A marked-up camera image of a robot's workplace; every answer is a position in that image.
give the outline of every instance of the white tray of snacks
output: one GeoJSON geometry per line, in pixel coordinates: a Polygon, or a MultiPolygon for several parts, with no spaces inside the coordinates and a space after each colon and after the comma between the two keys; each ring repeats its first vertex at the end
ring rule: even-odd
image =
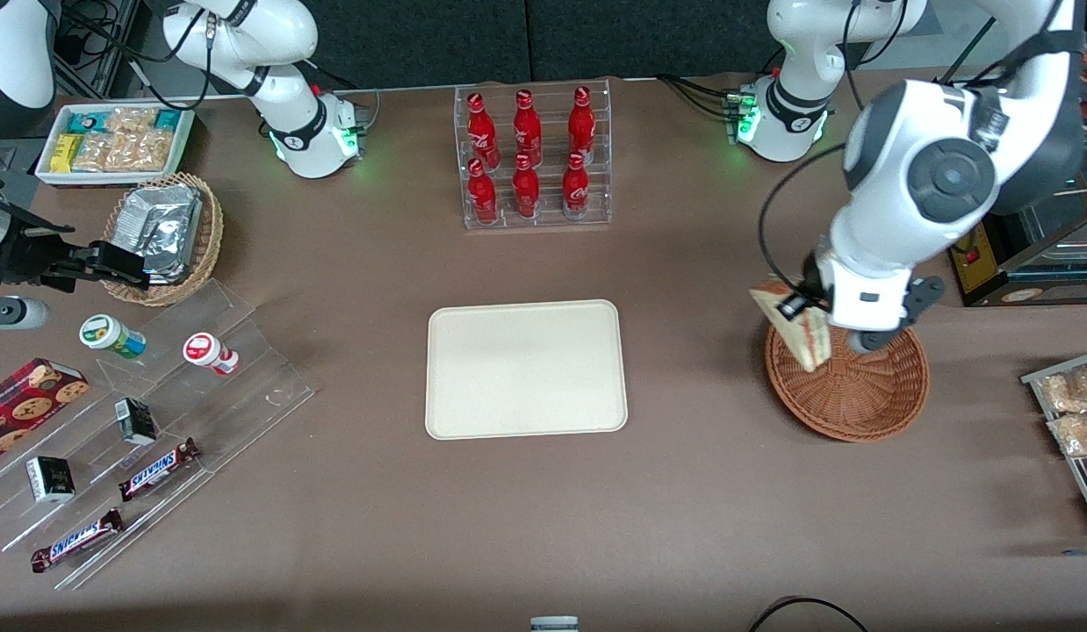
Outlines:
{"type": "Polygon", "coordinates": [[[1047,427],[1087,504],[1087,355],[1029,373],[1021,381],[1039,401],[1047,427]]]}
{"type": "Polygon", "coordinates": [[[53,187],[110,187],[171,175],[195,116],[158,101],[63,106],[35,174],[53,187]]]}

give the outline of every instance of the red-capped bottle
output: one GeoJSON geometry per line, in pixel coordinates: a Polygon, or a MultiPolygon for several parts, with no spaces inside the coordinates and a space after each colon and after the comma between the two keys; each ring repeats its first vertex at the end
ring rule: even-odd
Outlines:
{"type": "Polygon", "coordinates": [[[496,187],[485,173],[485,165],[478,159],[470,159],[470,203],[474,215],[483,224],[496,223],[496,187]]]}
{"type": "Polygon", "coordinates": [[[527,152],[516,154],[516,172],[512,174],[512,190],[516,193],[516,212],[526,220],[539,212],[540,179],[532,168],[527,152]]]}
{"type": "Polygon", "coordinates": [[[591,179],[583,168],[583,154],[571,152],[567,172],[563,174],[563,213],[569,220],[582,220],[587,214],[587,190],[591,179]]]}
{"type": "Polygon", "coordinates": [[[500,149],[496,148],[496,125],[485,111],[485,99],[474,92],[466,97],[470,107],[470,141],[474,147],[474,156],[480,159],[485,171],[500,166],[500,149]]]}
{"type": "Polygon", "coordinates": [[[591,91],[585,85],[575,88],[575,109],[567,119],[571,151],[583,154],[583,164],[595,161],[595,111],[591,110],[591,91]]]}
{"type": "Polygon", "coordinates": [[[516,151],[525,152],[532,159],[532,166],[539,166],[544,161],[544,125],[536,108],[532,107],[532,92],[527,89],[516,91],[512,129],[516,133],[516,151]]]}

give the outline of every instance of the aluminum foil package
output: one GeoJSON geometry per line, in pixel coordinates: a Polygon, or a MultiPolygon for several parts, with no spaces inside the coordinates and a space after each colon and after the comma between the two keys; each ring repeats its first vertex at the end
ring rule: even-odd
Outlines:
{"type": "Polygon", "coordinates": [[[118,211],[111,244],[145,257],[150,284],[189,275],[203,197],[187,184],[136,188],[118,211]]]}

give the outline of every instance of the brown woven basket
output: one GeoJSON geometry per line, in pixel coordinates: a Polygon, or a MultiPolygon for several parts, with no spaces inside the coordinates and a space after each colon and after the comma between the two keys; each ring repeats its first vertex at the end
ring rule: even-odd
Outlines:
{"type": "MultiPolygon", "coordinates": [[[[188,184],[190,187],[198,188],[203,195],[203,209],[199,213],[199,232],[196,233],[189,277],[175,285],[150,285],[148,290],[139,290],[129,285],[103,281],[103,284],[107,285],[107,292],[116,299],[138,302],[148,307],[165,307],[189,298],[192,293],[199,290],[204,281],[212,276],[215,261],[220,257],[220,239],[223,237],[223,210],[220,208],[220,200],[215,199],[209,185],[199,177],[187,175],[187,173],[174,173],[174,175],[151,179],[149,183],[140,184],[139,188],[166,187],[170,184],[188,184]]],[[[114,224],[117,223],[118,211],[122,211],[122,201],[125,199],[123,197],[122,200],[118,200],[110,220],[107,220],[107,228],[103,232],[104,239],[110,239],[111,235],[114,234],[114,224]]]]}
{"type": "Polygon", "coordinates": [[[777,396],[803,423],[841,441],[878,441],[902,432],[929,395],[929,365],[917,337],[903,330],[876,352],[848,347],[848,330],[829,327],[833,357],[812,373],[771,327],[765,372],[777,396]]]}

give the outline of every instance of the table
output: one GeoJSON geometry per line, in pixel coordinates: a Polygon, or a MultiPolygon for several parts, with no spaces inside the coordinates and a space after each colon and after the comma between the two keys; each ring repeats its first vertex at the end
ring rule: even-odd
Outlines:
{"type": "MultiPolygon", "coordinates": [[[[865,95],[897,77],[858,73],[865,95]]],[[[1087,629],[1087,559],[1060,556],[1087,511],[1017,381],[1087,351],[1087,306],[964,309],[950,290],[915,329],[920,420],[883,444],[819,436],[772,394],[747,295],[788,165],[728,147],[661,84],[612,85],[614,223],[573,233],[463,231],[452,89],[384,95],[367,159],[323,181],[275,159],[246,101],[203,106],[184,169],[226,212],[217,277],[322,392],[85,588],[0,553],[0,631],[496,632],[571,612],[587,632],[703,632],[792,593],[873,630],[1087,629]],[[427,436],[432,312],[589,298],[620,310],[620,432],[427,436]]],[[[846,89],[837,104],[817,148],[852,123],[846,89]]],[[[41,187],[33,209],[91,239],[118,196],[41,187]]],[[[805,172],[771,219],[779,262],[796,270],[845,199],[839,157],[805,172]]],[[[921,272],[952,278],[940,259],[921,272]]],[[[155,313],[93,284],[23,294],[54,317],[0,333],[0,380],[35,356],[93,369],[86,317],[155,313]]],[[[808,607],[772,629],[812,621],[849,629],[808,607]]]]}

